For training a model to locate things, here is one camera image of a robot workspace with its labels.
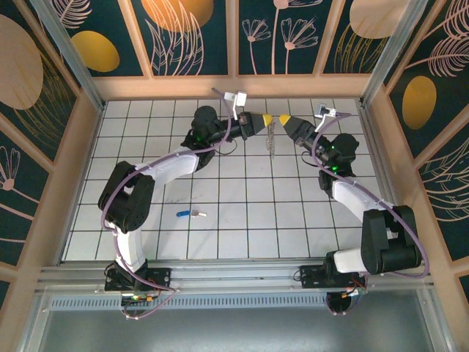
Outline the aluminium side rail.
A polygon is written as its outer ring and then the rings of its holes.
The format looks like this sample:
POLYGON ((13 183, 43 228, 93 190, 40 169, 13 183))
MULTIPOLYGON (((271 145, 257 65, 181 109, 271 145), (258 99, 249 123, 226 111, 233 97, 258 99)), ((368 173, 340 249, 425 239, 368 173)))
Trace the aluminium side rail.
POLYGON ((374 168, 377 171, 377 182, 382 194, 382 198, 395 205, 408 205, 404 198, 399 194, 394 182, 394 174, 391 167, 391 159, 385 148, 385 141, 379 131, 379 128, 374 123, 367 108, 362 107, 360 100, 355 99, 355 105, 358 110, 358 116, 361 121, 366 141, 369 143, 370 156, 374 168))

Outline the grey sheet metal cover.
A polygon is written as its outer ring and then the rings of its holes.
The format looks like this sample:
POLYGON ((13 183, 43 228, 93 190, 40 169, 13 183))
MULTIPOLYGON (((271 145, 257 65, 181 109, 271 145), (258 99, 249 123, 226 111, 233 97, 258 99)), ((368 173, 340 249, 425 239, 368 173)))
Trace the grey sheet metal cover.
POLYGON ((345 315, 321 307, 51 311, 49 293, 21 352, 464 352, 428 289, 367 293, 345 315))

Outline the aluminium corner post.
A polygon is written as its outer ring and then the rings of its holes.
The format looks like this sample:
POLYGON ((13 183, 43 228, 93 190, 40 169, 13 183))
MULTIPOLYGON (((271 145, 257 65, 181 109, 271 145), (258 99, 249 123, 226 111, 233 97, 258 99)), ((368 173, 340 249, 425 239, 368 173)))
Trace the aluminium corner post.
POLYGON ((69 34, 57 17, 52 5, 48 0, 29 0, 29 2, 37 11, 39 19, 43 21, 45 28, 48 30, 53 41, 58 46, 58 49, 62 52, 65 61, 69 64, 72 72, 81 84, 81 88, 91 100, 92 105, 99 113, 102 113, 104 100, 98 92, 91 74, 84 65, 79 53, 70 39, 69 34))
POLYGON ((393 34, 389 37, 366 88, 360 96, 360 107, 363 110, 367 110, 371 106, 373 98, 423 15, 427 2, 428 0, 410 0, 404 8, 401 18, 398 20, 393 34))

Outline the long aluminium base rail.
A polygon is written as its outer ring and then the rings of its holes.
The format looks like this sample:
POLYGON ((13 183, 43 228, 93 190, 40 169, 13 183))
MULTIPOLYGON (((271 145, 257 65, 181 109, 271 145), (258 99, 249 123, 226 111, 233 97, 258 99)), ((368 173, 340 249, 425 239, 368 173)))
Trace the long aluminium base rail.
MULTIPOLYGON (((171 287, 180 294, 298 292, 293 278, 302 265, 320 265, 311 258, 270 260, 150 260, 150 268, 170 268, 171 287)), ((108 261, 67 261, 40 270, 35 291, 102 293, 108 261)))

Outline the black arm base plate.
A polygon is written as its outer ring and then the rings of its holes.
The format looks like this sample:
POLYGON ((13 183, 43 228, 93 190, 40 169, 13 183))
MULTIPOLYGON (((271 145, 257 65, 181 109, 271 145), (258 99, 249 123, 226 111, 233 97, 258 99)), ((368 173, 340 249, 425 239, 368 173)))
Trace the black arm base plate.
POLYGON ((327 265, 302 265, 300 282, 303 289, 365 288, 366 280, 359 273, 340 273, 327 265))
MULTIPOLYGON (((135 275, 141 277, 142 279, 161 285, 164 287, 169 287, 171 283, 171 269, 170 268, 148 268, 143 267, 135 275)), ((104 284, 105 291, 141 291, 148 292, 155 290, 155 287, 146 285, 139 280, 136 280, 131 276, 124 268, 117 266, 112 266, 106 270, 105 273, 106 281, 104 284)))

